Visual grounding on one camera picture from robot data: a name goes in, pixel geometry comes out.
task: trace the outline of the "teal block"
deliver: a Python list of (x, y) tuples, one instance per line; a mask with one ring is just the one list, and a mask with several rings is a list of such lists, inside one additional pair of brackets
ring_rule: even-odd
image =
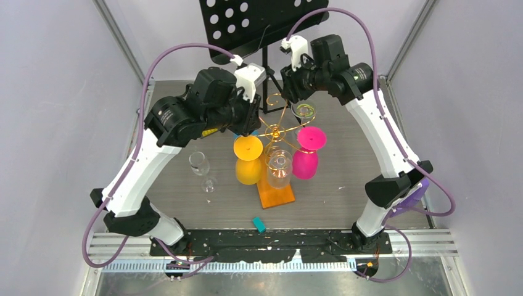
[(252, 223), (254, 223), (254, 226), (256, 226), (256, 228), (258, 229), (258, 231), (260, 233), (263, 233), (265, 232), (266, 228), (265, 228), (265, 224), (263, 224), (262, 220), (259, 219), (258, 217), (254, 218), (252, 220)]

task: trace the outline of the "white wall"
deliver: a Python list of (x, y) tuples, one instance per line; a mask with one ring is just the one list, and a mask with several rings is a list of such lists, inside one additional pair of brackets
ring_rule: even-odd
[[(197, 0), (105, 0), (142, 69), (164, 50), (177, 44), (207, 43), (200, 4)], [(373, 34), (378, 56), (378, 72), (387, 73), (419, 14), (424, 0), (331, 0), (330, 7), (347, 9), (361, 18)], [(320, 26), (301, 33), (309, 41), (338, 34), (351, 63), (370, 64), (366, 37), (359, 25), (345, 15), (332, 13)], [(249, 62), (261, 63), (255, 54)], [(212, 65), (208, 50), (184, 50), (167, 57), (155, 71), (157, 80), (193, 80), (196, 73)], [(290, 57), (270, 46), (269, 65), (279, 69), (290, 64)]]
[[(392, 81), (411, 147), (456, 196), (471, 295), (523, 290), (523, 2), (439, 1)], [(448, 210), (435, 187), (430, 204)]]
[(0, 28), (0, 295), (78, 295), (141, 87), (92, 0), (3, 0)]

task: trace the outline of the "purple robot part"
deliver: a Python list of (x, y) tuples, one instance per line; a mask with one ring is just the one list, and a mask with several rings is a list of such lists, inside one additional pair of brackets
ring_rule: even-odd
[(423, 197), (423, 194), (427, 191), (427, 188), (429, 187), (429, 180), (427, 178), (424, 178), (421, 180), (421, 188), (414, 191), (409, 197), (407, 197), (404, 201), (399, 203), (396, 206), (396, 212), (391, 214), (391, 218), (394, 216), (398, 216), (403, 214), (404, 212), (407, 212), (411, 207), (416, 206), (416, 204), (421, 200)]

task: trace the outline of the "glass base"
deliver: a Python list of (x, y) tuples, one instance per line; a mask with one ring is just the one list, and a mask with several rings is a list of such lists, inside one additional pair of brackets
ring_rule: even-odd
[(207, 193), (211, 193), (216, 190), (217, 181), (214, 177), (206, 176), (202, 181), (202, 190)]

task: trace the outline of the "cable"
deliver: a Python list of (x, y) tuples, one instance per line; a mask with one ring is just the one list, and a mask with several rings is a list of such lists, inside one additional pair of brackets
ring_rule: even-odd
[(102, 205), (100, 205), (98, 210), (94, 213), (93, 217), (91, 218), (91, 221), (87, 225), (87, 228), (85, 229), (85, 232), (83, 234), (82, 257), (83, 257), (84, 261), (87, 263), (87, 265), (89, 265), (90, 267), (101, 268), (101, 267), (105, 267), (105, 266), (111, 264), (111, 262), (113, 262), (114, 259), (116, 259), (116, 257), (120, 254), (121, 250), (123, 249), (123, 246), (125, 245), (125, 242), (129, 238), (128, 236), (123, 238), (123, 241), (121, 242), (115, 255), (113, 257), (111, 257), (111, 259), (109, 259), (107, 262), (97, 264), (97, 263), (92, 262), (89, 259), (89, 255), (87, 254), (87, 240), (89, 238), (89, 233), (91, 232), (91, 229), (93, 228), (93, 224), (96, 221), (96, 219), (98, 219), (98, 216), (100, 216), (100, 214), (102, 213), (102, 210), (105, 208), (105, 206), (109, 203), (110, 200), (112, 200), (114, 193), (120, 187), (120, 185), (122, 184), (125, 177), (127, 177), (127, 174), (129, 174), (129, 172), (131, 171), (131, 168), (133, 167), (135, 161), (138, 159), (138, 154), (140, 152), (140, 148), (142, 147), (142, 140), (144, 137), (144, 114), (146, 112), (145, 104), (146, 104), (147, 88), (149, 86), (149, 80), (152, 76), (152, 72), (154, 71), (154, 68), (156, 68), (158, 63), (168, 54), (170, 54), (171, 52), (175, 52), (178, 49), (184, 49), (184, 48), (189, 48), (189, 47), (208, 48), (208, 49), (211, 49), (214, 51), (218, 51), (222, 54), (225, 54), (226, 56), (228, 56), (231, 59), (234, 58), (232, 53), (230, 53), (229, 51), (226, 51), (225, 49), (218, 47), (218, 46), (204, 44), (204, 43), (187, 43), (187, 44), (181, 44), (181, 45), (174, 46), (174, 47), (167, 49), (166, 51), (161, 53), (150, 65), (149, 70), (147, 71), (146, 77), (144, 79), (144, 84), (142, 87), (142, 95), (140, 97), (140, 109), (139, 109), (139, 115), (138, 115), (138, 135), (136, 137), (136, 147), (134, 148), (133, 154), (131, 156), (131, 161), (129, 162), (129, 164), (127, 164), (127, 167), (123, 170), (120, 177), (115, 182), (113, 188), (109, 192), (108, 196), (105, 198)]
[(340, 12), (341, 14), (345, 14), (345, 15), (351, 17), (356, 22), (358, 22), (358, 24), (360, 24), (361, 28), (365, 32), (365, 35), (367, 36), (367, 39), (369, 41), (369, 46), (371, 48), (371, 58), (372, 58), (372, 64), (373, 64), (373, 70), (374, 70), (373, 71), (374, 98), (376, 100), (377, 108), (378, 108), (380, 114), (382, 115), (382, 117), (384, 119), (385, 125), (387, 126), (387, 129), (389, 130), (389, 133), (392, 136), (392, 139), (396, 143), (396, 146), (398, 146), (398, 149), (402, 153), (402, 156), (405, 159), (405, 161), (407, 161), (410, 165), (412, 165), (415, 169), (417, 169), (425, 177), (427, 177), (429, 180), (431, 180), (436, 186), (438, 186), (443, 191), (443, 193), (445, 193), (447, 195), (448, 200), (450, 201), (450, 209), (449, 209), (449, 211), (447, 211), (445, 213), (427, 212), (427, 211), (424, 211), (424, 210), (420, 210), (418, 208), (412, 208), (412, 210), (420, 212), (420, 213), (423, 213), (425, 215), (430, 215), (430, 216), (443, 217), (443, 216), (451, 215), (452, 213), (454, 213), (454, 210), (456, 209), (456, 201), (455, 201), (454, 197), (452, 196), (452, 194), (445, 187), (443, 187), (443, 185), (441, 185), (441, 183), (439, 183), (436, 179), (434, 179), (434, 177), (432, 177), (426, 170), (424, 170), (419, 165), (417, 165), (414, 161), (412, 161), (412, 160), (410, 160), (408, 158), (407, 152), (403, 148), (403, 145), (400, 143), (400, 140), (399, 140), (398, 136), (396, 135), (395, 131), (392, 129), (392, 125), (390, 124), (389, 119), (384, 116), (385, 115), (385, 110), (383, 108), (383, 103), (379, 99), (379, 95), (378, 95), (378, 87), (377, 87), (377, 59), (376, 59), (376, 51), (375, 51), (375, 48), (374, 48), (374, 41), (373, 41), (373, 39), (371, 37), (371, 33), (370, 33), (369, 29), (363, 23), (363, 21), (361, 21), (361, 19), (358, 18), (355, 14), (353, 14), (353, 13), (351, 13), (351, 12), (345, 10), (345, 9), (333, 8), (333, 7), (316, 9), (316, 10), (313, 10), (313, 11), (309, 12), (308, 14), (304, 15), (302, 18), (300, 18), (298, 20), (298, 22), (296, 22), (294, 24), (294, 26), (290, 29), (289, 34), (287, 35), (287, 40), (290, 40), (290, 37), (292, 36), (294, 31), (296, 31), (298, 26), (301, 23), (303, 23), (303, 21), (305, 21), (306, 19), (308, 19), (309, 17), (311, 17), (313, 15), (322, 14), (324, 12)]
[(400, 274), (398, 274), (397, 276), (392, 277), (390, 279), (376, 279), (374, 277), (367, 277), (367, 275), (365, 275), (365, 271), (363, 271), (363, 273), (361, 273), (361, 272), (356, 270), (356, 274), (357, 275), (359, 275), (359, 276), (361, 276), (363, 278), (366, 278), (367, 280), (369, 280), (371, 282), (386, 283), (386, 282), (395, 281), (395, 280), (399, 279), (400, 277), (402, 277), (407, 272), (407, 270), (410, 268), (410, 264), (412, 263), (412, 246), (411, 246), (410, 241), (408, 240), (407, 236), (405, 235), (405, 233), (403, 233), (403, 231), (397, 229), (394, 226), (386, 225), (385, 227), (398, 232), (405, 239), (405, 242), (407, 243), (407, 247), (409, 249), (407, 264), (405, 265), (405, 269), (403, 269), (403, 271)]
[(162, 247), (162, 249), (165, 251), (165, 253), (167, 253), (167, 255), (173, 257), (176, 261), (178, 262), (181, 262), (181, 263), (185, 263), (185, 264), (199, 264), (199, 263), (208, 263), (209, 261), (212, 261), (214, 259), (214, 257), (212, 256), (209, 256), (207, 257), (206, 259), (203, 259), (203, 260), (200, 260), (200, 261), (187, 261), (187, 260), (183, 260), (183, 259), (180, 259), (178, 257), (175, 256), (175, 254), (173, 254), (171, 252), (171, 250), (169, 250), (169, 248), (167, 248), (167, 246), (165, 245), (164, 242), (162, 242), (161, 240), (157, 240), (158, 243), (160, 244), (160, 246)]

